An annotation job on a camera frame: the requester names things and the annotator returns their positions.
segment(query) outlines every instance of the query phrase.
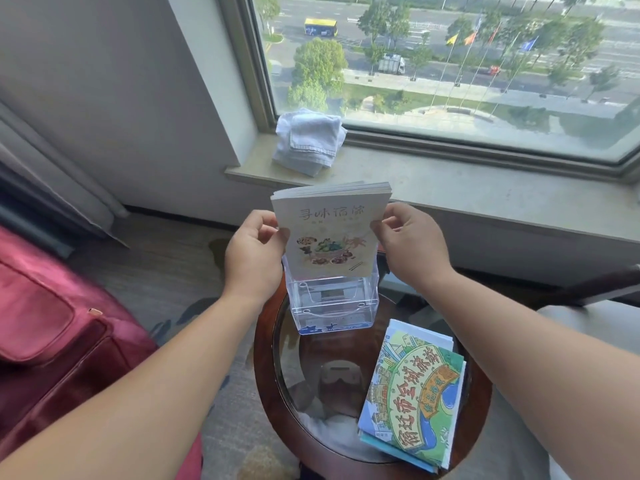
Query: stack of booklets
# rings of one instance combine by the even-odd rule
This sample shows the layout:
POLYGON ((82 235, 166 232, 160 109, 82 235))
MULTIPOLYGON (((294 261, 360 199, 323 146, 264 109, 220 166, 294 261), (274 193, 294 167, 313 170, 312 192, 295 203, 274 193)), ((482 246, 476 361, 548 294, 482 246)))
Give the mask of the stack of booklets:
POLYGON ((292 279, 370 276, 378 240, 369 226, 382 219, 389 197, 388 182, 275 192, 278 225, 291 231, 285 254, 292 279))
POLYGON ((417 467, 448 469, 467 363, 453 339, 391 320, 367 400, 360 439, 417 467))

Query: patterned carpet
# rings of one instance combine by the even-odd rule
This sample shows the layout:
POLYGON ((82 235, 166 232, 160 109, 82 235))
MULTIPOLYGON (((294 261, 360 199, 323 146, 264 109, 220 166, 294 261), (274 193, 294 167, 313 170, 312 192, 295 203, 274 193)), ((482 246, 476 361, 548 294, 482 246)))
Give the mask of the patterned carpet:
MULTIPOLYGON (((118 222, 114 231, 130 249, 115 242, 92 242, 69 264, 118 298, 158 344, 219 297, 230 232, 140 214, 118 222)), ((485 284, 517 300, 532 293, 505 282, 485 284)), ((254 330, 243 339, 204 422, 203 480, 298 478, 298 460, 262 409, 252 368, 254 330)), ((548 455, 494 389, 480 439, 445 478, 547 479, 548 455)))

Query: sheer curtain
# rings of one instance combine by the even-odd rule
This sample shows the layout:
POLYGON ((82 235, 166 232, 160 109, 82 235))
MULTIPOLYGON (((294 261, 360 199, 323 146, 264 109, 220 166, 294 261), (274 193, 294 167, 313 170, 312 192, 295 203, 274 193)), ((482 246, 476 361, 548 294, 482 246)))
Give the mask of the sheer curtain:
POLYGON ((68 256, 83 237, 111 234, 128 212, 78 165, 0 103, 0 225, 68 256))

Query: wooden armrest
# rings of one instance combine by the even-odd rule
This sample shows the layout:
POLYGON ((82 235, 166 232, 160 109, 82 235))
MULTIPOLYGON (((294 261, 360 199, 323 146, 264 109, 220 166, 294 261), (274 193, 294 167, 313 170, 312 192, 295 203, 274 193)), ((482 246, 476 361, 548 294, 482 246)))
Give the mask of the wooden armrest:
POLYGON ((540 298, 532 308, 538 310, 549 305, 585 306, 636 291, 640 291, 640 264, 551 293, 540 298))

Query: red bag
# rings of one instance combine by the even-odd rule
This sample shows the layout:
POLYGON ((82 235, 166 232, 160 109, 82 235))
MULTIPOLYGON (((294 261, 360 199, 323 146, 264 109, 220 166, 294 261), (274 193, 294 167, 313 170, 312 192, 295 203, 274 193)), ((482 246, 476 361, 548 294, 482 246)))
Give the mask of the red bag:
MULTIPOLYGON (((0 227, 0 461, 157 346, 107 291, 0 227)), ((199 480, 198 435, 176 480, 199 480)))

